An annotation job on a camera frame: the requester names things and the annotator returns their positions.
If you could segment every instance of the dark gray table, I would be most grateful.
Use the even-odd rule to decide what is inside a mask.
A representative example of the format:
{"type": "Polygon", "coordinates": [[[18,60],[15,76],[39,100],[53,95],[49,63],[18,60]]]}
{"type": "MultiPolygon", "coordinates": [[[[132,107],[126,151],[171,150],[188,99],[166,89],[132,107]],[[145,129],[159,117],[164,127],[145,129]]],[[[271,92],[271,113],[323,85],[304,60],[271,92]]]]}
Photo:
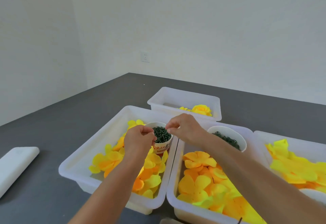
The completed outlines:
{"type": "MultiPolygon", "coordinates": [[[[325,143],[325,105],[128,73],[0,127],[0,157],[13,147],[40,149],[0,199],[0,223],[67,223],[89,194],[59,176],[61,162],[124,106],[150,109],[147,100],[163,86],[219,97],[221,122],[325,143]]],[[[163,217],[174,218],[167,201],[149,216],[125,208],[119,223],[159,223],[163,217]]]]}

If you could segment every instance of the white wall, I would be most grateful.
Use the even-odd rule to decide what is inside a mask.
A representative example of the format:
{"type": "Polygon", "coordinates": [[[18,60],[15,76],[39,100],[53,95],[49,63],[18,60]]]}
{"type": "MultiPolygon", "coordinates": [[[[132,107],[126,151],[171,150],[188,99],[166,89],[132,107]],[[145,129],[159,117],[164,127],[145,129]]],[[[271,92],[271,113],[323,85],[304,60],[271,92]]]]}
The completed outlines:
{"type": "Polygon", "coordinates": [[[134,72],[326,104],[325,0],[72,1],[88,87],[134,72]]]}
{"type": "Polygon", "coordinates": [[[0,0],[0,125],[87,89],[71,0],[0,0]]]}

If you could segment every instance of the wall socket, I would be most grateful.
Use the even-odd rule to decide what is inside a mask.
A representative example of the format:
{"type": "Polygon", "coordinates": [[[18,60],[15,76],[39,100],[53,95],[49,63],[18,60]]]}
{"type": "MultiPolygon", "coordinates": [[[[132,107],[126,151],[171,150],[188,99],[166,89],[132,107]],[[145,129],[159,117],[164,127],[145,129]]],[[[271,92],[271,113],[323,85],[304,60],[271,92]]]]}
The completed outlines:
{"type": "Polygon", "coordinates": [[[146,52],[141,52],[141,61],[149,63],[149,56],[146,52]]]}

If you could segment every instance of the white power bank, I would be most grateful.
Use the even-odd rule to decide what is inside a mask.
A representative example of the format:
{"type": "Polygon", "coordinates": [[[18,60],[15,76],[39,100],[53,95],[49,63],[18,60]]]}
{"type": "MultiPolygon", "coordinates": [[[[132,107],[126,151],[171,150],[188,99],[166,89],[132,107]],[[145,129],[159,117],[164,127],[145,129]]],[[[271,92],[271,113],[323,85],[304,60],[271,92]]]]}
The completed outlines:
{"type": "Polygon", "coordinates": [[[39,152],[37,147],[16,147],[0,159],[0,198],[39,152]]]}

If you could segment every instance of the person's right arm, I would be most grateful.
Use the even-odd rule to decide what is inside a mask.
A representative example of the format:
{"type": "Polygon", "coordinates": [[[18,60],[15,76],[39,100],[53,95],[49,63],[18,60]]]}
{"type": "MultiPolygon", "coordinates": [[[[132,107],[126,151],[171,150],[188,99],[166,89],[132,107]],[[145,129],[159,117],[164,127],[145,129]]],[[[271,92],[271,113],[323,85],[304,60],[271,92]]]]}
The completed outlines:
{"type": "Polygon", "coordinates": [[[326,223],[326,208],[221,138],[205,131],[192,115],[174,117],[166,129],[209,153],[268,224],[326,223]]]}

